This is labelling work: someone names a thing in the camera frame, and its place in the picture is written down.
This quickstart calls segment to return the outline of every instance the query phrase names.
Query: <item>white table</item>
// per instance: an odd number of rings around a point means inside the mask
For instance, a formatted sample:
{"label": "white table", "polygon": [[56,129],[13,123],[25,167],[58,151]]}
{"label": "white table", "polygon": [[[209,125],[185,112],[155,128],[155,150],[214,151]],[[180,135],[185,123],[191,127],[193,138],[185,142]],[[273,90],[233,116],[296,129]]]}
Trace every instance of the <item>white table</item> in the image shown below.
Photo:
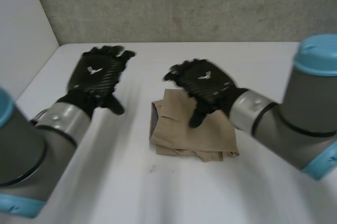
{"label": "white table", "polygon": [[[18,100],[24,113],[32,117],[64,95],[81,53],[102,45],[60,47]],[[312,181],[239,131],[240,156],[223,162],[158,156],[148,143],[151,101],[174,87],[162,82],[170,66],[209,58],[239,86],[281,101],[297,43],[124,45],[137,52],[117,85],[126,113],[97,109],[40,216],[0,223],[336,223],[337,170]]]}

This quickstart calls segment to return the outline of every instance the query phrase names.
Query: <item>black glove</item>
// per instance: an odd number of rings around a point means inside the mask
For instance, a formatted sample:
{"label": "black glove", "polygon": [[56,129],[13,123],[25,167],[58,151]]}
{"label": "black glove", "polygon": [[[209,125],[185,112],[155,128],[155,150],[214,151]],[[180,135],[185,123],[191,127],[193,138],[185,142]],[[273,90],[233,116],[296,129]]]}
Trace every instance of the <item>black glove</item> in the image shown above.
{"label": "black glove", "polygon": [[196,109],[189,122],[192,128],[200,126],[206,115],[216,110],[229,115],[235,100],[247,91],[237,88],[230,76],[205,59],[172,66],[164,80],[175,81],[196,99]]}
{"label": "black glove", "polygon": [[89,114],[96,107],[107,107],[118,115],[124,113],[123,106],[113,96],[113,92],[127,61],[135,53],[130,50],[122,53],[123,50],[122,46],[103,46],[83,53],[70,77],[66,101],[65,96],[58,102],[80,103],[74,105]]}

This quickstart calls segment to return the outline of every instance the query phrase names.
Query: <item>khaki pants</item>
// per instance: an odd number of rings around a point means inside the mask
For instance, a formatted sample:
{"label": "khaki pants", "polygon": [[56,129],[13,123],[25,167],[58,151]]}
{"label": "khaki pants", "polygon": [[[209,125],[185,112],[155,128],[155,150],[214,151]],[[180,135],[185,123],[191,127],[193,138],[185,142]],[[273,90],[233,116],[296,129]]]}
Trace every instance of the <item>khaki pants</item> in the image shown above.
{"label": "khaki pants", "polygon": [[188,126],[195,104],[185,91],[172,89],[152,103],[150,143],[156,144],[156,153],[198,156],[204,162],[237,157],[235,129],[223,112],[208,115],[197,128]]}

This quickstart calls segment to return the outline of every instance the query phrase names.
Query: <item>robotic hand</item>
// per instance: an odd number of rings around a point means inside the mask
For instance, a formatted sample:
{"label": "robotic hand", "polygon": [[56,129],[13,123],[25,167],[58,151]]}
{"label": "robotic hand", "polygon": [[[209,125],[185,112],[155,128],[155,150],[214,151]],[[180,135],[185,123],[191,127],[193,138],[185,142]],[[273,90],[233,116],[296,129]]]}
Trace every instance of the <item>robotic hand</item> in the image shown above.
{"label": "robotic hand", "polygon": [[189,122],[192,128],[200,126],[207,114],[216,110],[220,109],[229,115],[235,100],[248,91],[245,88],[237,88],[228,74],[205,59],[185,61],[181,65],[172,66],[170,70],[164,80],[174,81],[197,101]]}
{"label": "robotic hand", "polygon": [[236,128],[319,180],[337,166],[336,45],[337,35],[313,36],[300,44],[282,104],[238,88],[207,60],[174,65],[164,80],[196,99],[190,127],[220,109]]}
{"label": "robotic hand", "polygon": [[0,115],[5,115],[0,120],[0,211],[36,217],[81,143],[94,109],[124,112],[113,92],[135,53],[123,49],[103,46],[83,53],[67,94],[39,114],[35,127],[0,90]]}
{"label": "robotic hand", "polygon": [[[123,114],[124,108],[113,93],[127,61],[135,56],[134,52],[123,50],[122,46],[103,46],[83,53],[70,77],[68,94],[58,102],[70,101],[83,108],[88,105],[86,110],[89,113],[95,107],[102,107],[109,108],[117,115]],[[87,99],[83,101],[84,104],[78,103],[81,97]]]}

